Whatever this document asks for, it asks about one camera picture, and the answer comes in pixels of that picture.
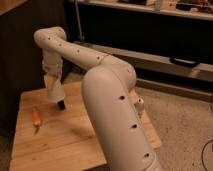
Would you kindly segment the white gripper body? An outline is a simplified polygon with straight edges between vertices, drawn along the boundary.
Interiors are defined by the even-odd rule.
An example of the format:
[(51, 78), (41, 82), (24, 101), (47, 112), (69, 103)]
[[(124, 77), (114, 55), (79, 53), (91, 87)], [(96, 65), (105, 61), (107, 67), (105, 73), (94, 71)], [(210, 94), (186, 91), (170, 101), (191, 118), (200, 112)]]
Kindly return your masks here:
[(42, 60), (43, 70), (53, 76), (55, 79), (60, 80), (62, 77), (63, 60), (62, 57), (52, 51), (43, 51)]

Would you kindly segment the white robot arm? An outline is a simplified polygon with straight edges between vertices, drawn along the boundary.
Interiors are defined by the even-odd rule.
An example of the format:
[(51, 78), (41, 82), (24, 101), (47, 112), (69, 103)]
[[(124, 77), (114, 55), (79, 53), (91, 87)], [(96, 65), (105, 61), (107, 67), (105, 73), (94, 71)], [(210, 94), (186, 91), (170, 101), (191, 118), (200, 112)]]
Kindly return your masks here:
[(59, 26), (35, 31), (34, 41), (42, 49), (50, 101), (65, 98), (61, 84), (65, 59), (86, 70), (82, 98), (110, 170), (163, 171), (131, 100), (136, 84), (133, 66), (113, 55), (68, 42)]

